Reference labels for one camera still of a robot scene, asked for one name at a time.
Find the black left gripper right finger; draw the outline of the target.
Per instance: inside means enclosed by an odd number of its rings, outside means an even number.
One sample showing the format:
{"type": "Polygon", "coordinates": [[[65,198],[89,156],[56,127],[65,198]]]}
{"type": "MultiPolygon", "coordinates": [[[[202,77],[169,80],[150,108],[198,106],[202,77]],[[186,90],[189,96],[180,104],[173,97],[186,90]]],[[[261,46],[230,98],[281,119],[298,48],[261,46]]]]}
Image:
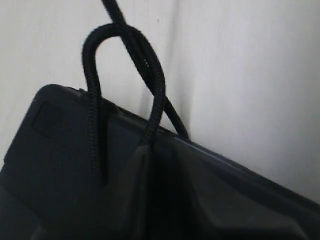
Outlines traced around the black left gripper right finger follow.
{"type": "Polygon", "coordinates": [[[176,145],[188,240],[308,240],[302,196],[214,154],[176,145]]]}

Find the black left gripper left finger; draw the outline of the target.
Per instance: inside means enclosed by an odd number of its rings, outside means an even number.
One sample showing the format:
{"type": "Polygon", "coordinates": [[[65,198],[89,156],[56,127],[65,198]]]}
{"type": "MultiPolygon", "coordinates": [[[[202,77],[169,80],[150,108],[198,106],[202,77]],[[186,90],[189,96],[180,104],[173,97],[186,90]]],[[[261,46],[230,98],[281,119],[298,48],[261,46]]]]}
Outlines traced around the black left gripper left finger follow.
{"type": "Polygon", "coordinates": [[[149,200],[150,147],[141,145],[110,179],[79,156],[51,156],[36,177],[43,222],[33,240],[141,240],[149,200]]]}

